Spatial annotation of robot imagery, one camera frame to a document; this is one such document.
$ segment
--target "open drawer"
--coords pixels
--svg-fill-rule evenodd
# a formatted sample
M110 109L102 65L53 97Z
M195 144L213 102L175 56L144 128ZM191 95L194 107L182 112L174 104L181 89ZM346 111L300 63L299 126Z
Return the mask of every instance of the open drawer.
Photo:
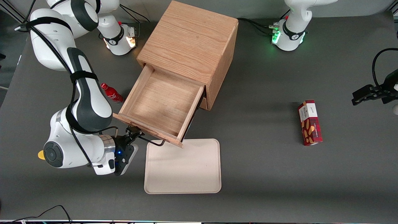
M145 65L119 114L143 132L182 147L203 98L204 84Z

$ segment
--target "wooden cabinet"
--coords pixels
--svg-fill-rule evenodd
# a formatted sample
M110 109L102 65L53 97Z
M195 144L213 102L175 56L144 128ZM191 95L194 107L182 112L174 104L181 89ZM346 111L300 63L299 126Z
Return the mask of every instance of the wooden cabinet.
M196 109L215 102L237 29L235 18L172 1L139 53L143 71L114 116L181 147Z

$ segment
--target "red bottle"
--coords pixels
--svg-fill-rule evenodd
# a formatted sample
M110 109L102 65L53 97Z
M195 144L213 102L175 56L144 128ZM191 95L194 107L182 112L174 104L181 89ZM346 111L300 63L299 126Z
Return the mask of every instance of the red bottle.
M106 95L116 104L123 103L123 97L114 88L109 87L106 83L102 83L101 88L105 90Z

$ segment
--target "gray table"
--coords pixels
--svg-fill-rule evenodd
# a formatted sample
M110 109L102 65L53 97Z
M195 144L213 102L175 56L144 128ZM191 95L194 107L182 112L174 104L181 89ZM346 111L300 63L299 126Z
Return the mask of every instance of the gray table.
M152 28L142 26L141 37ZM392 15L315 18L308 30L296 51L282 52L240 22L214 108L199 110L186 136L220 142L222 189L205 195L146 194L142 140L122 177L39 160L50 118L68 105L72 87L66 73L37 62L28 41L0 109L1 218L62 204L73 219L397 223L398 116L381 101L351 105L351 93L372 83L374 55L398 46ZM100 82L126 95L141 72L138 51L114 56L97 34L78 38L77 47ZM380 81L397 60L394 52L380 57ZM308 99L316 100L324 136L312 147L302 145L297 112ZM111 105L115 112L121 107ZM43 218L65 216L57 210Z

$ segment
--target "wooden box top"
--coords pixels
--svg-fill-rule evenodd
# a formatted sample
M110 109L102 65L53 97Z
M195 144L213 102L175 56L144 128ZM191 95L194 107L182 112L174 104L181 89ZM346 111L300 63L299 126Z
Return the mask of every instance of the wooden box top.
M137 60L209 84L238 20L172 1Z

